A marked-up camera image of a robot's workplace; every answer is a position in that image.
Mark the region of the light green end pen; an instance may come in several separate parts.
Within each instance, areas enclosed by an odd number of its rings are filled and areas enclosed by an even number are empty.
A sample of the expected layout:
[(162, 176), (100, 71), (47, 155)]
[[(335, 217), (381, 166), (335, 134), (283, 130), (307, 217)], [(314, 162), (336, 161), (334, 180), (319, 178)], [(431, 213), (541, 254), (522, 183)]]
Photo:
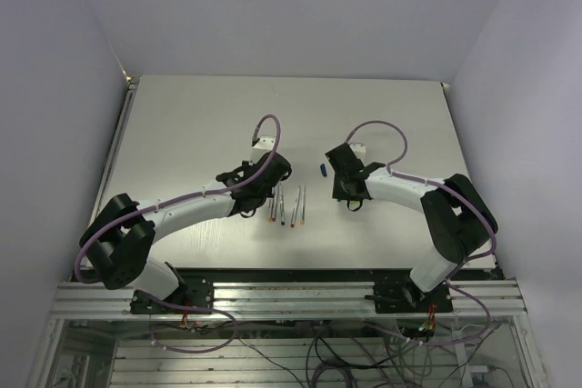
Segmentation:
[(274, 216), (275, 201), (273, 198), (268, 199), (268, 216), (267, 221), (272, 222)]

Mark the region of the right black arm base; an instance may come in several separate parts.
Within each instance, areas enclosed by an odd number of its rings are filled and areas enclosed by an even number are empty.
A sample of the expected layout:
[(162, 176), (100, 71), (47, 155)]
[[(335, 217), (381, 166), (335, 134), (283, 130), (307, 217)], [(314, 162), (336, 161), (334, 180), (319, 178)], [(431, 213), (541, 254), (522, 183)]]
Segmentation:
[(448, 288), (440, 284), (429, 293), (420, 291), (407, 279), (399, 282), (375, 283), (365, 299), (374, 304), (376, 313), (450, 313), (452, 298)]

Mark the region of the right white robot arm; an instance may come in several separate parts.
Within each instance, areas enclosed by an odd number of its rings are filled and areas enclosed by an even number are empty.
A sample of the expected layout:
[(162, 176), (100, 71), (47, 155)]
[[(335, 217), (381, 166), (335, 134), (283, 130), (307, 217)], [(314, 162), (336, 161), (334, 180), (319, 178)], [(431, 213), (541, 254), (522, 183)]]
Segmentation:
[(334, 172), (332, 197), (345, 201), (350, 211), (360, 210), (365, 201), (387, 201), (424, 216), (432, 246), (400, 291), (407, 309), (423, 310), (432, 302), (434, 289), (485, 243), (494, 242), (497, 221), (465, 175), (423, 179), (382, 163), (365, 165), (347, 143), (327, 152), (326, 158)]

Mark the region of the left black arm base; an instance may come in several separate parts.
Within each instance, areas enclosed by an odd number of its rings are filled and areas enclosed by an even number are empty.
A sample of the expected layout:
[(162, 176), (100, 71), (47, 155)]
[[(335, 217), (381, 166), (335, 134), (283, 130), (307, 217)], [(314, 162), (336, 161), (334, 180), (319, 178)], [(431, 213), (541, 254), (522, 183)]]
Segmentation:
[(214, 301), (214, 287), (206, 278), (151, 259), (129, 286), (132, 314), (182, 313), (175, 305), (210, 308)]

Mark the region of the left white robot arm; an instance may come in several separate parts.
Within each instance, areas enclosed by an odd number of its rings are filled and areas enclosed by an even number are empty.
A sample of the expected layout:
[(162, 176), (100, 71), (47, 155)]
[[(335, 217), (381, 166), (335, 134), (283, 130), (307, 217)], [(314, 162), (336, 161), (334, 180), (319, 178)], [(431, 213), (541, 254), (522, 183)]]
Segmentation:
[(151, 248), (170, 234), (208, 220), (252, 216), (292, 173), (280, 154), (264, 154), (258, 163), (244, 161), (219, 174), (209, 186), (180, 198), (138, 202), (119, 194), (105, 205), (83, 234), (79, 245), (109, 290), (131, 286), (153, 295), (166, 313), (185, 303), (183, 279), (170, 263), (157, 261)]

